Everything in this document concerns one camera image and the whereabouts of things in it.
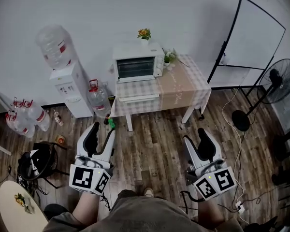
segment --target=white round tabletop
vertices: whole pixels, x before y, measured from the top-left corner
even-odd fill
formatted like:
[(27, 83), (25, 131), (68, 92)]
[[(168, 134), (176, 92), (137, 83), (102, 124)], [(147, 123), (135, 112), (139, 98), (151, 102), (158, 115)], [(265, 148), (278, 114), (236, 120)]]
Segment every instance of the white round tabletop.
[[(32, 214), (25, 212), (24, 207), (15, 201), (14, 195), (18, 193), (25, 198), (26, 204), (32, 207)], [(48, 223), (44, 213), (26, 189), (10, 180), (5, 181), (0, 187), (0, 213), (9, 232), (40, 232)]]

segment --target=checkered tablecloth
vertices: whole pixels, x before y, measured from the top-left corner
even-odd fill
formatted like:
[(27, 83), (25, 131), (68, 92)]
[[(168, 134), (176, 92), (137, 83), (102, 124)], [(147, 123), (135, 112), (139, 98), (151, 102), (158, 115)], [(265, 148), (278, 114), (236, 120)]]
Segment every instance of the checkered tablecloth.
[[(152, 101), (125, 103), (119, 98), (159, 94)], [(154, 80), (117, 83), (111, 117), (195, 106), (203, 113), (211, 88), (196, 63), (188, 55), (179, 55), (173, 70), (164, 69)]]

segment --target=power outlet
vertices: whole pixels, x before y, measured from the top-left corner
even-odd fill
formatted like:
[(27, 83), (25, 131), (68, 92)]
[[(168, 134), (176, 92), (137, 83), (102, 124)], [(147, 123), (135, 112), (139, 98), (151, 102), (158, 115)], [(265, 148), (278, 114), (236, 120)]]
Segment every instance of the power outlet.
[(236, 208), (238, 209), (239, 214), (242, 214), (245, 211), (245, 208), (240, 201), (236, 203)]

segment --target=floor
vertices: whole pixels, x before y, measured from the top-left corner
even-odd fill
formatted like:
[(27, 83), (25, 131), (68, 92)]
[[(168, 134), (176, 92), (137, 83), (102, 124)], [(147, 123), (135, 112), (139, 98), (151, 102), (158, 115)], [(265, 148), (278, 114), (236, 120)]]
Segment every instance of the floor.
[[(223, 119), (221, 109), (229, 101), (235, 90), (213, 91), (209, 99), (208, 106), (204, 112), (205, 119), (198, 120), (199, 113), (194, 111), (188, 122), (181, 124), (181, 118), (185, 113), (185, 108), (173, 109), (162, 112), (140, 114), (132, 116), (134, 131), (129, 132), (124, 117), (115, 119), (116, 123), (116, 145), (115, 153), (111, 162), (115, 165), (114, 175), (105, 188), (105, 196), (111, 206), (117, 198), (117, 194), (123, 189), (132, 189), (139, 193), (145, 187), (152, 187), (156, 196), (163, 197), (178, 206), (183, 207), (184, 202), (180, 196), (181, 190), (188, 190), (184, 178), (184, 170), (187, 161), (182, 151), (181, 139), (188, 135), (197, 145), (200, 140), (197, 129), (202, 127), (208, 130), (220, 142), (222, 155), (226, 157), (229, 165), (233, 167), (236, 156), (239, 152), (239, 140), (236, 132)], [(250, 95), (252, 101), (256, 101), (256, 93)], [(242, 93), (238, 92), (234, 100), (229, 103), (224, 110), (227, 120), (231, 120), (230, 115), (236, 109), (248, 110), (248, 104)], [(52, 120), (48, 132), (37, 130), (33, 139), (29, 140), (19, 136), (7, 128), (0, 116), (0, 145), (11, 150), (11, 157), (0, 152), (0, 181), (7, 176), (8, 166), (12, 166), (12, 174), (8, 179), (14, 179), (17, 172), (17, 160), (21, 155), (33, 147), (34, 142), (50, 141), (60, 134), (66, 138), (65, 145), (68, 151), (57, 149), (58, 169), (68, 172), (69, 166), (74, 161), (76, 154), (76, 143), (82, 132), (90, 126), (96, 119), (93, 118), (74, 118), (70, 111), (65, 107), (56, 107), (56, 111), (61, 115), (64, 125), (60, 127)], [(52, 117), (54, 109), (49, 109)], [(254, 114), (250, 115), (250, 121), (254, 119)], [(110, 130), (109, 126), (101, 123), (100, 146)], [(271, 141), (275, 134), (282, 134), (282, 129), (274, 114), (271, 106), (261, 105), (255, 116), (255, 122), (245, 133), (242, 142), (241, 173), (240, 184), (244, 188), (243, 199), (253, 199), (270, 191), (261, 197), (261, 202), (246, 202), (246, 211), (242, 218), (249, 223), (264, 223), (274, 216), (279, 216), (279, 221), (283, 221), (285, 216), (290, 213), (290, 208), (280, 210), (283, 202), (278, 203), (278, 198), (290, 194), (290, 188), (275, 188), (271, 181), (271, 175), (277, 172), (280, 162), (276, 161), (271, 155)], [(79, 199), (79, 193), (68, 187), (68, 177), (54, 174), (48, 178), (49, 181), (58, 186), (54, 189), (44, 180), (39, 180), (39, 186), (46, 190), (48, 195), (42, 195), (41, 208), (44, 209), (49, 203), (58, 203), (72, 211)], [(193, 188), (189, 189), (195, 197)], [(235, 189), (232, 189), (216, 198), (218, 204), (230, 208)], [(188, 201), (188, 207), (197, 208), (196, 203)], [(237, 213), (230, 213), (221, 207), (225, 218), (235, 216), (244, 227), (245, 223), (240, 220)], [(100, 202), (99, 219), (103, 219), (108, 214), (105, 203)], [(189, 210), (191, 218), (196, 218), (197, 211)], [(0, 217), (0, 231), (5, 231), (3, 221)]]

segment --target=fan base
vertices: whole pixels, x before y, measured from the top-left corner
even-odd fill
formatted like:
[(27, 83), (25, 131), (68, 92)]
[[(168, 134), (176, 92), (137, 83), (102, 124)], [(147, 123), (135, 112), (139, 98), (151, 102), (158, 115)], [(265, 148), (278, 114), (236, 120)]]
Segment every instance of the fan base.
[(236, 110), (232, 113), (232, 121), (240, 131), (247, 131), (250, 126), (248, 116), (241, 110)]

